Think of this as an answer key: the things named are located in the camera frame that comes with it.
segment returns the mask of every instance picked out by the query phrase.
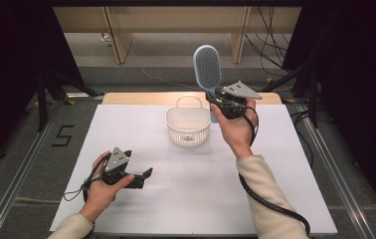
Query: basket handle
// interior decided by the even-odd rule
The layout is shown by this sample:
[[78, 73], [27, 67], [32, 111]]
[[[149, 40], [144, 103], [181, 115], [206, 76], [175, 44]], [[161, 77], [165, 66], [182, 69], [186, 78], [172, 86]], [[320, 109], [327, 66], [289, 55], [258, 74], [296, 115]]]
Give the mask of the basket handle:
[[197, 99], [200, 102], [200, 108], [203, 108], [203, 103], [201, 102], [201, 100], [198, 97], [193, 96], [193, 95], [185, 95], [185, 96], [179, 98], [178, 101], [176, 101], [176, 107], [179, 107], [179, 101], [181, 101], [184, 98], [195, 98], [195, 99]]

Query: beige sleeve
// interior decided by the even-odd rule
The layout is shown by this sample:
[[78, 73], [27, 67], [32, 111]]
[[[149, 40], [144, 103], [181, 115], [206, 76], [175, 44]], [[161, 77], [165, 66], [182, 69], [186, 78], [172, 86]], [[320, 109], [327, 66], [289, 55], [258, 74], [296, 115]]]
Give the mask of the beige sleeve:
[[93, 230], [93, 224], [80, 213], [67, 217], [49, 239], [81, 239]]
[[[261, 155], [237, 159], [237, 167], [247, 184], [263, 199], [282, 208], [294, 211], [287, 202], [275, 177]], [[302, 224], [263, 206], [248, 195], [250, 208], [260, 239], [300, 239], [307, 238]]]

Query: plastic basket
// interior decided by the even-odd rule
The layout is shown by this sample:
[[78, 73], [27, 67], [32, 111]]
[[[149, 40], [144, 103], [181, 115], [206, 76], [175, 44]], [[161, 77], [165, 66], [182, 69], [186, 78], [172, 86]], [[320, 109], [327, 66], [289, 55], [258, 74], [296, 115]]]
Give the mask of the plastic basket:
[[[197, 99], [200, 107], [180, 107], [179, 101], [188, 97]], [[198, 146], [209, 137], [210, 111], [195, 96], [179, 98], [176, 107], [167, 110], [166, 122], [170, 139], [180, 146]]]

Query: white paper sheet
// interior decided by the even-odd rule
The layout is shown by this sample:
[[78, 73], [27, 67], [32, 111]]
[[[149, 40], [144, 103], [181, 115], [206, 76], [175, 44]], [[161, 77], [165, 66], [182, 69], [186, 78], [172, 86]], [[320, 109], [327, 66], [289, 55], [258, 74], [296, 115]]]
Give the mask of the white paper sheet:
[[[118, 146], [132, 150], [126, 169], [153, 167], [143, 189], [122, 189], [95, 224], [98, 233], [120, 235], [254, 235], [250, 208], [235, 157], [219, 126], [202, 145], [183, 148], [168, 137], [166, 111], [173, 106], [98, 106], [67, 191], [80, 188], [94, 160]], [[336, 228], [285, 106], [257, 106], [260, 129], [252, 149], [262, 154], [286, 198], [312, 234]], [[62, 200], [51, 230], [83, 206], [79, 195]]]

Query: gray carpet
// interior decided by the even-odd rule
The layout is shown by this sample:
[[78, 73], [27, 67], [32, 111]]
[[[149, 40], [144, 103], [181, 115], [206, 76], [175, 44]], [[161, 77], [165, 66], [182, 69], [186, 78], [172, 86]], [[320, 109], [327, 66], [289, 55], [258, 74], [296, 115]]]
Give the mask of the gray carpet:
[[[191, 68], [147, 68], [145, 71], [170, 83], [196, 87], [193, 84], [194, 73]], [[181, 86], [164, 84], [156, 79], [149, 79], [138, 68], [81, 68], [81, 72], [86, 84], [98, 92], [193, 91]], [[257, 88], [267, 84], [263, 78], [258, 77], [260, 75], [264, 75], [264, 73], [257, 69], [225, 70], [225, 76], [228, 79], [243, 80], [248, 85]], [[68, 92], [77, 92], [71, 87], [65, 87], [65, 89]], [[289, 97], [288, 91], [280, 92], [280, 94], [283, 98]], [[29, 114], [22, 117], [15, 130], [10, 134], [10, 139], [4, 145], [6, 156], [0, 158], [0, 197], [9, 186], [9, 182], [14, 177], [35, 138], [38, 128], [38, 110], [34, 105], [35, 100], [29, 103], [27, 107]], [[79, 100], [74, 105], [61, 106], [37, 159], [19, 191], [18, 198], [0, 230], [0, 238], [46, 238], [50, 234], [50, 223], [55, 217], [59, 201], [68, 184], [98, 104], [101, 104], [101, 101]], [[291, 114], [297, 112], [295, 104], [286, 106]], [[330, 117], [323, 111], [323, 105], [319, 107], [321, 108], [321, 111], [318, 112], [319, 130], [342, 174], [347, 177], [348, 184], [376, 235], [376, 195], [359, 168], [352, 164], [353, 156], [335, 123], [330, 122]], [[63, 128], [62, 134], [71, 135], [72, 138], [68, 146], [53, 146], [66, 142], [65, 138], [57, 138], [63, 125], [67, 127]], [[298, 129], [312, 147], [314, 154], [312, 171], [339, 231], [335, 236], [316, 238], [359, 238], [303, 122], [298, 124]], [[309, 158], [310, 153], [305, 144], [303, 147]], [[99, 238], [117, 237], [101, 236]]]

